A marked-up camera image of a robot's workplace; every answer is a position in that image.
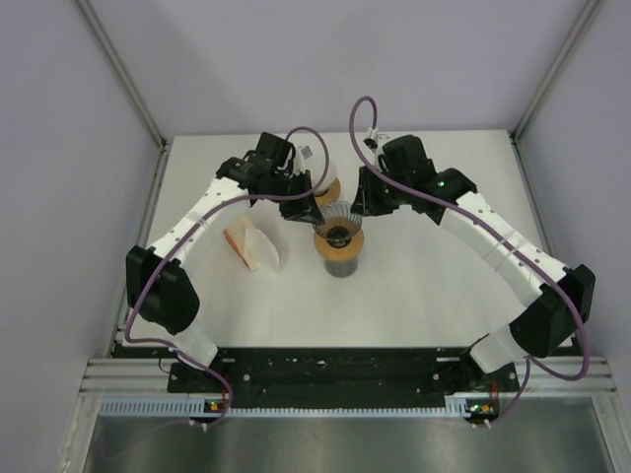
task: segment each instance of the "metal floor panel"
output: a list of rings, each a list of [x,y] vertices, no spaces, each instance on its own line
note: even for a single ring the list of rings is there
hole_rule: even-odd
[[[99,418],[114,455],[164,419]],[[612,472],[590,399],[527,399],[491,431],[460,419],[234,419],[167,427],[85,473]]]

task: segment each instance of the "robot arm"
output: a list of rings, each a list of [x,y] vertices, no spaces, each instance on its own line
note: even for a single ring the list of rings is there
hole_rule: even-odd
[[[457,169],[436,172],[418,137],[407,135],[379,146],[380,138],[370,130],[365,143],[375,153],[375,166],[385,175],[476,215],[515,248],[509,250],[504,241],[498,242],[462,214],[394,188],[367,167],[360,168],[354,212],[378,216],[392,213],[400,205],[410,205],[470,246],[502,276],[524,306],[517,319],[478,340],[462,355],[461,367],[466,368],[469,378],[475,381],[528,355],[547,357],[576,330],[570,310],[539,275],[516,257],[516,249],[570,296],[583,321],[588,319],[595,284],[590,269],[584,265],[569,269],[537,248],[504,221],[475,184]]]
[[[217,354],[217,346],[195,322],[200,301],[189,275],[194,272],[201,254],[255,200],[244,199],[226,205],[206,220],[203,216],[223,202],[247,195],[263,195],[273,200],[274,197],[310,190],[309,172],[294,173],[295,155],[295,148],[289,141],[269,133],[261,134],[254,150],[242,159],[230,158],[220,166],[197,203],[172,229],[148,248],[134,246],[127,253],[127,302],[134,307],[151,274],[174,246],[180,245],[177,254],[165,264],[153,283],[139,314],[145,320],[161,325],[174,337],[178,349],[204,366],[208,366]],[[290,221],[319,223],[322,220],[312,195],[281,201],[279,210],[281,216]],[[195,235],[182,241],[195,225],[199,226]]]

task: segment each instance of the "cable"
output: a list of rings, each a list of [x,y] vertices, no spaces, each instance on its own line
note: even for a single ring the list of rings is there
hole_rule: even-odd
[[[296,159],[296,147],[294,146],[293,143],[290,143],[290,149],[292,151],[292,154],[287,160],[285,167],[280,169],[282,171],[281,174],[285,176],[290,176],[294,173],[294,160]]]
[[[162,368],[162,358],[158,359],[158,370],[160,370],[161,372],[165,373],[165,374],[169,374],[171,375],[170,372],[168,372],[167,370],[165,370],[164,368]]]
[[[315,131],[313,128],[311,128],[309,126],[298,126],[298,127],[294,128],[294,129],[292,129],[287,134],[287,137],[285,139],[289,140],[289,138],[292,135],[294,135],[295,133],[297,133],[299,131],[307,131],[309,133],[314,134],[315,137],[319,140],[320,144],[322,145],[322,148],[324,149],[324,171],[322,172],[322,176],[319,179],[319,181],[315,184],[315,186],[312,187],[311,189],[309,189],[308,191],[305,191],[305,192],[303,192],[301,194],[297,194],[297,195],[270,195],[270,194],[243,195],[243,196],[235,197],[233,199],[228,199],[228,200],[226,200],[224,202],[221,202],[219,205],[213,207],[212,209],[210,209],[208,212],[206,212],[204,214],[204,216],[201,218],[201,221],[195,223],[188,230],[188,232],[186,232],[186,234],[175,244],[175,246],[167,253],[167,255],[162,259],[162,261],[160,261],[158,266],[156,266],[156,269],[149,276],[149,279],[147,280],[147,283],[145,284],[145,287],[141,291],[140,296],[138,297],[138,301],[136,301],[136,305],[132,308],[131,314],[129,315],[129,318],[127,319],[127,324],[125,325],[124,339],[125,339],[125,341],[127,341],[127,343],[130,343],[130,344],[136,344],[136,343],[159,343],[161,345],[166,345],[168,348],[170,348],[171,350],[173,350],[173,351],[175,351],[177,353],[177,357],[180,360],[184,361],[185,363],[187,363],[187,364],[189,364],[189,365],[191,365],[191,366],[193,366],[193,367],[195,367],[195,368],[197,368],[199,370],[202,370],[204,372],[208,372],[209,374],[211,374],[213,377],[218,379],[224,385],[225,391],[228,392],[228,404],[224,407],[224,409],[222,410],[222,412],[219,415],[219,417],[217,417],[212,423],[210,423],[208,425],[208,427],[211,427],[211,428],[212,427],[216,427],[218,424],[223,422],[224,419],[226,419],[226,416],[228,415],[228,412],[230,411],[230,408],[232,407],[234,395],[233,395],[233,389],[230,386],[230,384],[218,372],[215,372],[214,370],[212,370],[209,367],[204,367],[200,363],[198,363],[195,360],[193,360],[192,358],[190,358],[187,354],[185,354],[182,351],[180,351],[179,348],[173,342],[170,342],[168,340],[163,340],[161,338],[154,338],[154,337],[132,338],[131,337],[131,327],[134,324],[134,321],[136,320],[136,317],[138,316],[140,307],[142,306],[143,302],[147,298],[147,295],[149,294],[149,290],[151,289],[151,287],[153,286],[154,282],[158,278],[158,275],[160,274],[160,272],[163,270],[165,265],[169,261],[171,261],[171,259],[177,254],[177,252],[181,249],[181,247],[184,245],[184,243],[187,242],[195,234],[195,232],[197,232],[197,230],[199,230],[199,228],[201,227],[201,223],[202,222],[205,222],[210,217],[212,217],[214,214],[216,214],[217,212],[219,212],[222,209],[225,209],[229,205],[235,204],[237,202],[241,202],[243,200],[263,200],[263,199],[266,199],[266,200],[274,200],[274,201],[277,201],[277,202],[278,201],[287,201],[287,200],[299,200],[299,199],[304,199],[305,197],[309,197],[310,195],[312,195],[314,192],[317,191],[317,189],[324,182],[324,179],[326,178],[326,174],[328,173],[328,167],[329,167],[328,148],[326,147],[326,143],[324,142],[324,139],[322,138],[322,136],[317,131]],[[159,364],[159,368],[161,370],[163,370],[161,361],[162,361],[162,359],[158,360],[158,364]],[[118,458],[126,455],[130,451],[132,451],[136,446],[138,446],[140,443],[142,443],[143,441],[148,439],[155,432],[161,430],[162,428],[168,427],[168,426],[171,426],[171,425],[176,425],[176,424],[183,424],[183,423],[187,423],[188,424],[188,422],[189,422],[188,420],[184,420],[184,419],[177,419],[177,420],[173,420],[173,421],[166,421],[163,424],[160,424],[159,426],[157,426],[154,429],[152,429],[151,431],[149,431],[149,433],[147,433],[146,435],[142,436],[140,439],[136,440],[133,444],[128,446],[123,451],[121,451],[121,452],[119,452],[119,453],[117,453],[116,455],[113,455],[113,456],[107,456],[105,454],[105,451],[104,451],[104,448],[103,448],[103,445],[102,445],[102,442],[101,442],[101,439],[100,439],[100,441],[99,441],[99,449],[100,449],[101,455],[105,459],[106,462],[113,462],[113,461],[117,460]]]
[[[465,216],[467,219],[479,225],[482,229],[488,232],[489,235],[491,235],[491,237],[498,240],[501,244],[503,244],[506,248],[508,248],[509,251],[512,251],[523,264],[529,267],[543,281],[545,281],[545,283],[548,286],[550,286],[554,290],[554,292],[556,292],[559,295],[563,303],[570,309],[570,312],[572,313],[572,317],[574,318],[574,322],[576,323],[576,327],[579,332],[579,338],[583,344],[583,363],[581,365],[581,369],[579,370],[577,374],[567,375],[561,372],[556,372],[555,370],[547,367],[544,363],[542,363],[540,360],[534,357],[529,357],[529,358],[533,363],[535,363],[542,370],[560,379],[564,379],[566,381],[578,381],[579,379],[583,379],[585,375],[588,373],[588,370],[590,368],[590,353],[591,353],[590,339],[587,334],[587,331],[585,330],[585,325],[583,323],[583,320],[581,319],[581,315],[577,311],[570,297],[565,293],[565,291],[563,291],[563,289],[561,289],[561,287],[554,280],[552,280],[552,278],[550,278],[550,276],[548,276],[548,274],[545,271],[540,269],[534,262],[530,261],[530,259],[528,259],[523,253],[521,253],[516,247],[514,247],[509,241],[507,241],[495,229],[493,229],[493,227],[488,225],[482,219],[458,207],[458,205],[452,204],[451,202],[447,202],[445,200],[439,199],[437,197],[434,197],[433,195],[426,194],[425,192],[421,192],[411,187],[408,187],[406,185],[403,185],[391,179],[387,175],[383,174],[379,169],[373,166],[371,162],[368,160],[368,158],[364,156],[364,153],[362,152],[359,146],[359,143],[357,142],[357,138],[355,136],[355,115],[357,114],[357,109],[365,101],[367,101],[373,108],[372,128],[377,127],[377,117],[378,117],[377,103],[372,97],[369,97],[369,96],[363,96],[355,102],[355,104],[353,105],[353,108],[351,109],[351,114],[350,114],[350,118],[348,122],[348,131],[350,134],[351,144],[353,145],[353,148],[355,149],[355,153],[357,153],[357,156],[362,161],[362,163],[364,163],[366,168],[368,168],[374,175],[376,175],[379,179],[381,179],[386,184],[391,185],[392,187],[396,189],[402,190],[403,192],[407,192],[408,194],[411,194],[421,199],[432,202],[433,204],[437,204],[442,207],[453,210],[454,212],[457,212]]]
[[[502,409],[500,411],[500,414],[493,421],[489,422],[489,425],[488,425],[489,429],[491,428],[491,426],[496,426],[498,423],[504,420],[506,416],[508,416],[510,412],[513,409],[515,409],[517,402],[522,397],[522,394],[524,394],[524,391],[526,391],[526,386],[529,381],[530,381],[530,359],[526,358],[526,373],[524,374],[524,379],[522,380],[522,385],[520,386],[520,389],[517,391],[513,399],[511,399],[511,402],[509,402],[508,406]]]

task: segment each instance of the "white table surface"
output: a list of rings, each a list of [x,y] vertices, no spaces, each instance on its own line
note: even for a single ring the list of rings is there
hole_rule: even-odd
[[[411,133],[423,140],[437,170],[460,169],[502,217],[540,245],[506,131]],[[346,133],[323,136],[338,167],[342,198],[352,202],[360,161]],[[242,157],[257,139],[176,137],[149,242],[197,201],[224,160]],[[318,146],[308,134],[293,141]],[[278,278],[251,273],[223,238],[209,248],[192,282],[202,310],[212,313],[203,326],[219,346],[468,346],[522,311],[508,285],[472,250],[408,208],[364,219],[359,268],[346,279],[325,271],[311,226],[285,222],[269,202],[257,203],[248,214],[276,245],[282,272]],[[170,338],[140,317],[132,335]]]

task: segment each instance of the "gray wall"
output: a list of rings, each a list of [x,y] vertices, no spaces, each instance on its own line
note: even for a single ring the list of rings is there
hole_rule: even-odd
[[[156,149],[70,1],[0,7],[0,469],[52,470]]]
[[[93,0],[162,132],[513,128],[585,0]]]
[[[606,0],[522,149],[558,250],[596,272],[589,324],[631,409],[631,2]]]

